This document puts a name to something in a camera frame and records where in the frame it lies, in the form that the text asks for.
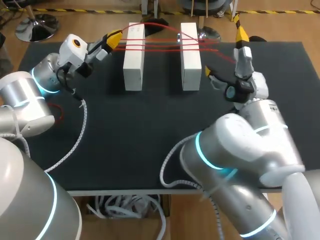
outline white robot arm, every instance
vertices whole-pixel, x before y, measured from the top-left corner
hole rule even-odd
[[[187,138],[180,150],[180,164],[227,215],[242,238],[318,240],[320,189],[316,187],[316,179],[320,176],[313,173],[308,178],[303,173],[305,166],[288,126],[277,104],[267,99],[266,80],[254,71],[251,50],[246,46],[249,38],[240,26],[239,16],[235,21],[238,28],[235,81],[222,79],[209,67],[205,68],[205,74],[215,89],[224,92],[227,101],[234,102],[237,114],[223,115],[213,125]],[[260,192],[259,183],[271,188],[283,186],[286,221]],[[310,201],[304,200],[302,192],[307,192]],[[308,215],[303,215],[296,203],[303,205]],[[309,213],[316,221],[309,225],[314,227],[311,231],[306,224],[302,224],[304,228],[299,226],[299,220],[309,218]]]
[[[13,143],[0,137],[0,233],[3,240],[79,240],[77,203]]]
[[[112,31],[94,43],[86,43],[80,37],[70,34],[62,43],[59,53],[50,53],[30,74],[41,94],[47,98],[58,93],[77,72],[87,78],[91,75],[92,61],[102,61],[119,44],[121,30]]]

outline wooden floor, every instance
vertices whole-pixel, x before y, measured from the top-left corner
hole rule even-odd
[[[163,10],[174,11],[179,8],[174,0],[160,0]],[[52,1],[49,7],[63,7],[59,0],[55,5]],[[95,9],[106,9],[94,6]],[[313,10],[309,0],[239,0],[239,10]],[[93,42],[102,35],[114,29],[121,29],[129,22],[139,22],[140,15],[106,15],[90,13],[55,13],[61,27],[55,36],[45,42],[61,42],[68,34],[80,36],[86,42]],[[162,16],[170,26],[179,28],[181,22],[196,22],[196,17]],[[320,75],[320,14],[242,14],[241,24],[249,36],[256,35],[268,41],[302,42],[314,68]],[[6,37],[6,47],[17,70],[24,56],[28,43],[18,40],[15,27],[18,20],[11,21],[1,31]],[[223,42],[234,42],[236,36],[235,24],[226,17],[205,19],[205,25],[219,31]],[[162,31],[150,38],[175,38],[174,32]],[[269,199],[276,209],[282,206],[281,194],[269,194]],[[159,219],[143,220],[98,220],[92,217],[83,222],[82,240],[152,240],[160,229]],[[222,215],[222,224],[226,240],[240,239],[236,230]],[[172,196],[171,215],[167,219],[165,239],[169,240],[217,240],[216,218],[209,201],[201,201],[199,195]]]

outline black cable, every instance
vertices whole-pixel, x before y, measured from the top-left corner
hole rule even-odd
[[[314,7],[314,8],[316,8],[316,9],[319,9],[319,10],[320,10],[319,7],[317,7],[316,5],[314,5],[314,0],[311,0],[310,5],[311,5],[312,7]]]
[[[64,83],[62,83],[60,77],[59,77],[59,72],[60,71],[63,71],[63,80],[64,80]],[[56,75],[56,78],[58,79],[59,83],[61,84],[61,86],[68,92],[70,93],[75,99],[77,99],[78,101],[82,101],[83,98],[78,94],[76,93],[76,91],[74,89],[72,89],[71,87],[68,86],[68,83],[67,83],[67,72],[66,70],[61,66],[58,68],[58,70],[56,71],[55,73]]]

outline yellow black hazard tape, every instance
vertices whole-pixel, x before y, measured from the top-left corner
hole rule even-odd
[[[320,14],[320,10],[252,10],[252,11],[237,11],[238,14]]]
[[[17,9],[4,8],[3,11],[17,11]],[[34,8],[34,12],[73,12],[73,13],[90,13],[90,14],[142,14],[140,10],[89,10],[89,9],[71,9],[71,8]],[[164,15],[189,15],[184,11],[161,11]],[[281,11],[270,11],[270,10],[248,10],[248,11],[237,11],[238,14],[320,14],[320,10],[281,10]]]

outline cable bundle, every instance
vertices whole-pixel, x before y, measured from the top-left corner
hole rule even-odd
[[[94,198],[94,208],[87,204],[87,208],[100,219],[144,218],[152,204],[154,211],[159,210],[162,226],[156,240],[161,240],[166,231],[166,218],[158,201],[149,195],[112,195],[106,201],[104,196]]]

